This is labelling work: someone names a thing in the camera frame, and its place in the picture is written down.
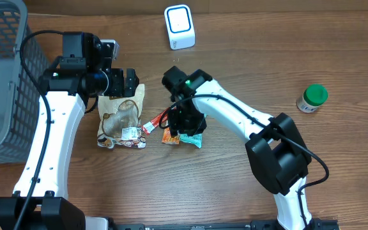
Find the teal tissue packet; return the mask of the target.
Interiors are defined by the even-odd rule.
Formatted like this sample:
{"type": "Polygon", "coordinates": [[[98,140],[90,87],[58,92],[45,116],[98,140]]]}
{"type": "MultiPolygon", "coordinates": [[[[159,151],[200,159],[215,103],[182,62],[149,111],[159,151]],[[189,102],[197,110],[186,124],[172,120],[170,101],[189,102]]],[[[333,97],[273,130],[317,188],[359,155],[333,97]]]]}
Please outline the teal tissue packet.
{"type": "Polygon", "coordinates": [[[184,142],[186,144],[193,144],[197,146],[198,148],[202,147],[202,140],[203,135],[202,134],[195,134],[193,136],[189,136],[187,134],[181,134],[180,135],[180,141],[184,142]]]}

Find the red white snack packet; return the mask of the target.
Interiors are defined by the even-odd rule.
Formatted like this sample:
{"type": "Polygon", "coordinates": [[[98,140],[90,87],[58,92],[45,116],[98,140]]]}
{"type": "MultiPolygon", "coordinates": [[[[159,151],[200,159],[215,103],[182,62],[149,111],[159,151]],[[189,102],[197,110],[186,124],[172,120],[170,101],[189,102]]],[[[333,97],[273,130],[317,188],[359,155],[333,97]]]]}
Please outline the red white snack packet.
{"type": "Polygon", "coordinates": [[[167,120],[167,116],[164,116],[163,118],[162,115],[165,112],[161,112],[159,115],[157,115],[156,117],[154,117],[152,120],[150,120],[149,122],[145,123],[142,127],[141,130],[146,134],[149,135],[150,133],[152,133],[152,131],[154,131],[154,129],[156,129],[157,127],[159,127],[159,123],[160,121],[165,122],[167,120]]]}

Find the white brown snack bag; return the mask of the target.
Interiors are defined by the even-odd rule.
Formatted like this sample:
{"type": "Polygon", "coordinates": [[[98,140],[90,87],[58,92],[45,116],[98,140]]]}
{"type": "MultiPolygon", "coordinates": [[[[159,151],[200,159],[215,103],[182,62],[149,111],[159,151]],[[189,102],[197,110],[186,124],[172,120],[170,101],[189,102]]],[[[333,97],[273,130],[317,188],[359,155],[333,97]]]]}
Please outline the white brown snack bag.
{"type": "Polygon", "coordinates": [[[139,84],[135,95],[131,97],[99,97],[100,124],[97,132],[99,147],[109,149],[116,146],[139,149],[146,147],[145,133],[141,128],[144,97],[144,84],[139,84]]]}

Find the green lid jar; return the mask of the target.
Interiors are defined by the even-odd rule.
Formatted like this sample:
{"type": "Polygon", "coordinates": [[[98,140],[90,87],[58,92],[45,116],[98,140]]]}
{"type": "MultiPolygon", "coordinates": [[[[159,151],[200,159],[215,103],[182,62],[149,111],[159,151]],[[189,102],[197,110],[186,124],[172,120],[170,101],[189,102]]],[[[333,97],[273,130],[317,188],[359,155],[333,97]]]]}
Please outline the green lid jar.
{"type": "Polygon", "coordinates": [[[312,84],[296,100],[296,106],[304,113],[313,113],[328,99],[328,91],[323,85],[312,84]]]}

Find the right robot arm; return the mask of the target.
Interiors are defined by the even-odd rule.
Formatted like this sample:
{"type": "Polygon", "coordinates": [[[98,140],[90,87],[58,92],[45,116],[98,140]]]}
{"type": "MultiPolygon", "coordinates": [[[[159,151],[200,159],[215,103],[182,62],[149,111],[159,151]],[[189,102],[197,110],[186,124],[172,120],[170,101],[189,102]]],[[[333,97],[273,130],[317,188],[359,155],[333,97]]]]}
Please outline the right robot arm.
{"type": "Polygon", "coordinates": [[[273,117],[249,107],[202,70],[187,75],[173,66],[162,84],[173,102],[164,112],[171,135],[201,134],[206,117],[217,120],[244,143],[253,175],[274,195],[279,227],[312,227],[304,189],[311,156],[288,115],[273,117]]]}

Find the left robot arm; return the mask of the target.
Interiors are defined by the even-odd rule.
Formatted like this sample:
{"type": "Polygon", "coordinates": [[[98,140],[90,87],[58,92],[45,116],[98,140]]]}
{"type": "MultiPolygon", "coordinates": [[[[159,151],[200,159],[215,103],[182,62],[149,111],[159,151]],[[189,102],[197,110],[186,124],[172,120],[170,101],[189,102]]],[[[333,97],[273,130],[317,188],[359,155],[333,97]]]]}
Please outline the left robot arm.
{"type": "Polygon", "coordinates": [[[139,79],[113,68],[119,44],[86,32],[62,33],[63,51],[33,84],[38,122],[26,166],[13,194],[0,197],[2,229],[115,229],[110,217],[88,217],[68,200],[75,134],[91,112],[90,98],[133,96],[139,79]]]}

